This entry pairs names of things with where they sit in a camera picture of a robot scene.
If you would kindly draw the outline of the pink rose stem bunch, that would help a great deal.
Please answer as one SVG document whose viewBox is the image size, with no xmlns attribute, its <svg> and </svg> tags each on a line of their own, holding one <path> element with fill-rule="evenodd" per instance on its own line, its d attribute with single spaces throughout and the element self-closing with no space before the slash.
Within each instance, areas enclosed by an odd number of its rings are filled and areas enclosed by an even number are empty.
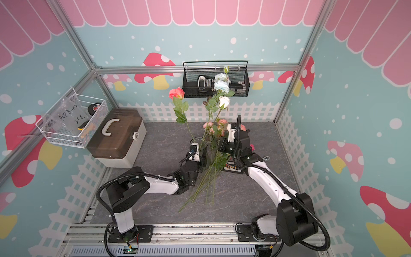
<svg viewBox="0 0 411 257">
<path fill-rule="evenodd" d="M 203 124 L 204 134 L 201 138 L 202 141 L 205 141 L 208 145 L 208 167 L 206 168 L 206 170 L 203 170 L 202 175 L 200 176 L 200 183 L 197 185 L 197 189 L 181 206 L 179 210 L 180 212 L 182 212 L 187 205 L 196 202 L 197 198 L 201 195 L 205 196 L 204 203 L 214 204 L 218 177 L 222 173 L 223 167 L 230 159 L 229 154 L 221 153 L 218 151 L 218 139 L 224 137 L 225 135 L 228 135 L 227 128 L 225 129 L 224 136 L 213 138 L 205 131 L 206 123 Z"/>
</svg>

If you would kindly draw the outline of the clear glass vase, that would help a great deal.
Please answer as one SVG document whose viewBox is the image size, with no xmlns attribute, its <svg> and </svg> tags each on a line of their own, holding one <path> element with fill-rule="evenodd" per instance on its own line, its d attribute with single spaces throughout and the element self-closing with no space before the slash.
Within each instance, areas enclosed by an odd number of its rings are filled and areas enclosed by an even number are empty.
<svg viewBox="0 0 411 257">
<path fill-rule="evenodd" d="M 194 139 L 191 139 L 189 143 L 190 149 L 192 149 L 193 145 L 197 144 L 198 154 L 189 157 L 188 160 L 199 162 L 201 170 L 206 170 L 206 168 L 208 167 L 208 145 L 205 141 L 202 141 L 201 137 L 195 137 Z"/>
</svg>

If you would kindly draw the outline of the tall pink carnation stem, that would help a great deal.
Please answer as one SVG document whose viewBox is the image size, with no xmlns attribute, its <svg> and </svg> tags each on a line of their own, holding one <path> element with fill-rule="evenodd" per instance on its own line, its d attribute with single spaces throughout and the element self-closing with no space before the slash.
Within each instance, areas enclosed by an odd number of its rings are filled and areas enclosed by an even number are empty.
<svg viewBox="0 0 411 257">
<path fill-rule="evenodd" d="M 179 124 L 185 124 L 187 126 L 187 129 L 190 133 L 190 136 L 192 138 L 192 142 L 196 142 L 192 131 L 188 125 L 188 119 L 186 116 L 186 111 L 189 109 L 189 104 L 187 101 L 184 100 L 185 98 L 185 92 L 182 88 L 177 88 L 177 89 L 172 89 L 169 92 L 169 98 L 172 100 L 174 104 L 173 111 L 177 117 L 176 122 Z"/>
</svg>

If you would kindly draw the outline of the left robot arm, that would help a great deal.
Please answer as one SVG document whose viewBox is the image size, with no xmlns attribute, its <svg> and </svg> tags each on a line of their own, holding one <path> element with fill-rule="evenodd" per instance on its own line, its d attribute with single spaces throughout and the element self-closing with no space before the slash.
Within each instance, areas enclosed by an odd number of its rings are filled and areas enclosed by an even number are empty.
<svg viewBox="0 0 411 257">
<path fill-rule="evenodd" d="M 105 231 L 105 242 L 130 243 L 139 238 L 132 207 L 146 194 L 178 196 L 194 187 L 204 167 L 199 154 L 190 153 L 179 163 L 179 169 L 167 176 L 155 176 L 133 167 L 96 191 L 97 201 L 109 212 L 112 222 Z"/>
</svg>

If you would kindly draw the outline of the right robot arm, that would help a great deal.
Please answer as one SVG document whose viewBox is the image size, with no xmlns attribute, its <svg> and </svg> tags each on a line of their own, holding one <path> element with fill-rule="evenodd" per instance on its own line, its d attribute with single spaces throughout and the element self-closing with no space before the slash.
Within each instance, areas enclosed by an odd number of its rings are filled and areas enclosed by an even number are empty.
<svg viewBox="0 0 411 257">
<path fill-rule="evenodd" d="M 237 169 L 257 182 L 276 206 L 275 216 L 265 214 L 254 219 L 254 236 L 278 236 L 281 246 L 300 244 L 313 251 L 327 251 L 331 238 L 315 214 L 311 197 L 287 186 L 268 168 L 253 151 L 248 133 L 242 130 L 238 116 L 235 123 L 228 124 L 228 135 L 219 141 L 218 149 L 229 154 Z"/>
</svg>

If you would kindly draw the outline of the black connector board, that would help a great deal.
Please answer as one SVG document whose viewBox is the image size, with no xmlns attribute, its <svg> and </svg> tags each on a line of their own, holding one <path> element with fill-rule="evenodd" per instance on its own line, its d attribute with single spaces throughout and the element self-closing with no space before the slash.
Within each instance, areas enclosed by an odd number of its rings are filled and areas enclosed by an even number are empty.
<svg viewBox="0 0 411 257">
<path fill-rule="evenodd" d="M 242 173 L 242 171 L 238 169 L 238 167 L 233 162 L 227 162 L 225 166 L 223 167 L 223 171 L 230 172 L 230 173 L 237 173 L 237 174 Z"/>
</svg>

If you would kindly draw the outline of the white rose stem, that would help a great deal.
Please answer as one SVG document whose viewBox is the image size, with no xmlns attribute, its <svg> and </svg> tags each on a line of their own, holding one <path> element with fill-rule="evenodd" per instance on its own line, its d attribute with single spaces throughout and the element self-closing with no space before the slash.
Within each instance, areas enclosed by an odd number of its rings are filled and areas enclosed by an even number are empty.
<svg viewBox="0 0 411 257">
<path fill-rule="evenodd" d="M 220 118 L 223 111 L 228 109 L 230 99 L 227 96 L 212 97 L 208 101 L 209 121 L 206 123 L 205 131 L 213 138 L 224 136 L 228 121 Z"/>
</svg>

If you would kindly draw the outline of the white blue flower stem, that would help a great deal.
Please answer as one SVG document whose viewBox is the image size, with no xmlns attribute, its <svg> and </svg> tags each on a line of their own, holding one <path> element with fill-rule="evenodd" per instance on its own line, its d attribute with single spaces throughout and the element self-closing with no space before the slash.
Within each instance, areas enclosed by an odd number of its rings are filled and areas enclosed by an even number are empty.
<svg viewBox="0 0 411 257">
<path fill-rule="evenodd" d="M 219 96 L 227 96 L 229 99 L 230 97 L 234 96 L 234 91 L 229 89 L 229 84 L 231 83 L 230 77 L 228 75 L 230 71 L 230 68 L 228 65 L 226 65 L 223 68 L 223 72 L 217 74 L 214 77 L 214 89 L 216 89 L 215 91 L 208 91 L 206 93 L 214 93 L 214 97 L 219 97 Z M 206 109 L 209 111 L 210 108 L 208 107 L 208 101 L 213 97 L 213 96 L 209 96 L 207 98 L 207 101 L 204 102 L 204 106 L 206 107 Z"/>
</svg>

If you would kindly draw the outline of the brown lidded storage box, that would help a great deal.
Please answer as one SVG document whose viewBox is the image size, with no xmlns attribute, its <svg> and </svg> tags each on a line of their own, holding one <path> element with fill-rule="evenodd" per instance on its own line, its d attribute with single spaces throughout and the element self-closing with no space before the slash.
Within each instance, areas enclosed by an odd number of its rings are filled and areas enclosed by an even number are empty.
<svg viewBox="0 0 411 257">
<path fill-rule="evenodd" d="M 136 109 L 111 110 L 98 127 L 86 149 L 109 168 L 130 169 L 147 134 Z"/>
</svg>

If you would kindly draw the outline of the black tape roll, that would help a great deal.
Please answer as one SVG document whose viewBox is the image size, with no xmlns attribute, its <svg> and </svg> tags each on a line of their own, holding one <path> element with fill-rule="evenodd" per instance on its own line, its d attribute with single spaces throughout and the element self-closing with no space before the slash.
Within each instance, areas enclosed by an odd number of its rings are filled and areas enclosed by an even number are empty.
<svg viewBox="0 0 411 257">
<path fill-rule="evenodd" d="M 92 103 L 88 106 L 87 111 L 91 116 L 94 116 L 99 109 L 101 103 Z"/>
</svg>

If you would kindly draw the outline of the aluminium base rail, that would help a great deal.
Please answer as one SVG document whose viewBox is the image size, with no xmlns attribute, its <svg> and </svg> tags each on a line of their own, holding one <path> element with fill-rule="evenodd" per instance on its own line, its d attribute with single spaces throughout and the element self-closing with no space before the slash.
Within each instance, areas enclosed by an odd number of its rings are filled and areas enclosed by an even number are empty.
<svg viewBox="0 0 411 257">
<path fill-rule="evenodd" d="M 104 224 L 72 225 L 58 251 L 59 257 L 106 257 Z M 148 233 L 150 241 L 109 243 L 116 257 L 258 257 L 260 246 L 276 252 L 279 239 L 254 241 L 252 237 L 239 241 L 233 223 L 156 224 Z"/>
</svg>

